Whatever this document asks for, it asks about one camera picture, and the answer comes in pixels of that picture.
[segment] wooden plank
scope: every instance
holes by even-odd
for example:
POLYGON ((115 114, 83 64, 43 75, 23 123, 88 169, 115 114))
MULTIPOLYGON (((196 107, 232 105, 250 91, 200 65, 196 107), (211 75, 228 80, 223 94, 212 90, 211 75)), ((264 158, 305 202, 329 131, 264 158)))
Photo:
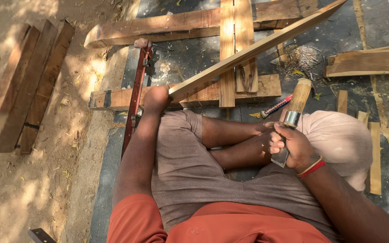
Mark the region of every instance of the wooden plank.
POLYGON ((357 119, 367 126, 367 124, 369 123, 369 113, 358 111, 357 112, 357 119))
MULTIPOLYGON (((220 2, 220 61, 235 53, 233 39, 233 0, 220 2)), ((235 73, 229 70, 220 75, 219 107, 235 107, 235 73)))
POLYGON ((338 53, 331 56, 325 77, 389 74, 389 49, 338 53))
POLYGON ((61 70, 67 49, 74 34, 74 28, 63 20, 58 26, 57 38, 52 46, 46 68, 41 75, 37 92, 34 96, 31 108, 23 126, 22 134, 18 141, 18 152, 21 155, 30 154, 35 143, 41 120, 45 115, 47 104, 54 89, 55 81, 61 70))
MULTIPOLYGON (((281 86, 278 74, 258 77, 259 90, 256 94, 235 93, 235 103, 266 102, 273 97, 281 96, 281 86)), ((143 109, 143 98, 151 87, 143 87, 139 109, 143 109)), ((94 91, 91 93, 88 108, 96 111, 128 110, 132 89, 94 91)), ((177 97, 170 103, 170 108, 186 108, 199 106, 216 106, 219 104, 219 82, 209 81, 200 87, 177 97)))
POLYGON ((31 28, 29 24, 22 25, 0 80, 0 113, 8 113, 13 107, 39 35, 40 31, 35 27, 31 28))
MULTIPOLYGON (((241 52, 255 43, 251 21, 251 0, 235 0, 235 52, 241 52)), ((236 66, 236 91, 256 93, 258 91, 258 66, 256 57, 236 66)))
POLYGON ((4 124, 0 134, 0 153, 9 153, 14 150, 34 99, 38 82, 45 69, 47 57, 55 40, 57 29, 46 20, 43 31, 41 32, 37 44, 32 53, 22 83, 19 87, 17 98, 13 108, 8 114, 7 121, 4 124))
POLYGON ((380 148, 380 124, 379 122, 369 122, 369 130, 373 143, 373 163, 370 166, 366 179, 366 191, 382 195, 381 187, 381 148, 380 148))
POLYGON ((340 8, 346 0, 337 0, 324 8, 314 12, 310 16, 301 19, 288 27, 265 37, 263 40, 256 42, 249 48, 236 53, 235 55, 226 58, 225 60, 213 65, 210 68, 205 69, 201 73, 194 75, 186 81, 178 84, 177 86, 169 90, 169 95, 172 98, 179 97, 195 87, 202 85, 203 83, 212 80, 214 77, 232 69, 236 65, 249 60, 261 52, 265 52, 270 48, 277 46, 278 44, 302 33, 303 31, 319 24, 320 22, 327 20, 338 8, 340 8))
POLYGON ((337 91, 337 112, 348 113, 348 91, 337 91))
MULTIPOLYGON (((279 0, 255 3, 255 29, 284 28, 317 10, 318 0, 279 0)), ((220 35, 220 8, 163 15, 96 25, 86 36, 84 47, 130 45, 139 38, 152 42, 220 35)))

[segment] finger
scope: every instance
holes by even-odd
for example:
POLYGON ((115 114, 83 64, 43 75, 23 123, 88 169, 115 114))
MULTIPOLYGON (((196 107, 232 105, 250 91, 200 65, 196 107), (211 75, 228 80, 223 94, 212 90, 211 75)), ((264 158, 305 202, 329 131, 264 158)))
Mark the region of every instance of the finger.
POLYGON ((280 133, 285 138, 292 138, 295 135, 295 131, 286 127, 282 122, 277 122, 274 124, 275 130, 280 133))
POLYGON ((271 138, 271 141, 273 141, 273 142, 278 142, 281 140, 281 136, 278 135, 278 133, 276 131, 273 131, 272 133, 270 133, 270 138, 271 138))
POLYGON ((278 142, 270 141, 270 146, 278 147, 278 148, 283 148, 284 147, 284 142, 282 142, 282 141, 278 141, 278 142))
POLYGON ((267 123, 264 123, 264 126, 266 128, 273 128, 274 127, 274 122, 273 121, 269 121, 267 123))
POLYGON ((280 151, 280 149, 278 147, 269 147, 268 148, 268 152, 270 152, 270 154, 278 153, 279 151, 280 151))

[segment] person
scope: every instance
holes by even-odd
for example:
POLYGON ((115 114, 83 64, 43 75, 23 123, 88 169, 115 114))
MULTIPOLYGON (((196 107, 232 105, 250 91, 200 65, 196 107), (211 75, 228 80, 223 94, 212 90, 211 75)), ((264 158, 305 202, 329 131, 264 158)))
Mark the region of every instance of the person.
POLYGON ((108 243, 389 242, 389 215, 361 193, 372 162, 363 123, 317 111, 292 130, 163 113, 168 90, 145 95, 116 177, 108 243), (274 130, 287 140, 286 168, 271 163, 284 147, 274 130), (218 146, 230 147, 210 150, 218 146), (251 166, 264 167, 247 182, 224 175, 251 166))

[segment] dirt ground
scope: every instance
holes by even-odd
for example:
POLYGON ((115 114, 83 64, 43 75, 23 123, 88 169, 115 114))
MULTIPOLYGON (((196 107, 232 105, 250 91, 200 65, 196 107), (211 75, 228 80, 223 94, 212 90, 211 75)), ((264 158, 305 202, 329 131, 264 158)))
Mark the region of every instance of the dirt ground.
MULTIPOLYGON (((111 112, 88 110, 89 95, 119 87, 127 48, 117 48, 106 65, 105 50, 86 50, 83 43, 118 9, 111 0, 0 0, 0 77, 21 23, 47 18, 56 26, 66 18, 76 29, 32 154, 0 153, 0 242, 30 242, 27 230, 39 227, 57 242, 88 239, 102 155, 115 126, 111 112), (63 98, 69 105, 60 106, 63 98)), ((128 19, 137 13, 123 9, 128 19)), ((5 119, 0 114, 0 130, 5 119)))

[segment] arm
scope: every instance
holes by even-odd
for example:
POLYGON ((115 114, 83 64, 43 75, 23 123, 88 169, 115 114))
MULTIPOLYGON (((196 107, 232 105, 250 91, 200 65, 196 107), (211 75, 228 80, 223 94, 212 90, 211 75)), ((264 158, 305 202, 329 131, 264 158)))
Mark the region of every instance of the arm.
MULTIPOLYGON (((313 147, 304 134, 284 127, 283 123, 274 124, 277 132, 286 137, 289 150, 287 166, 296 173, 303 172, 318 160, 313 147)), ((271 153, 284 147, 280 136, 272 132, 271 153)), ((362 193, 355 191, 332 168, 325 165, 304 177, 303 182, 320 202, 328 217, 351 242, 389 242, 389 215, 362 193)))
POLYGON ((112 208, 132 194, 152 196, 151 176, 161 113, 169 104, 169 87, 157 86, 144 99, 142 119, 121 160, 115 180, 112 208))

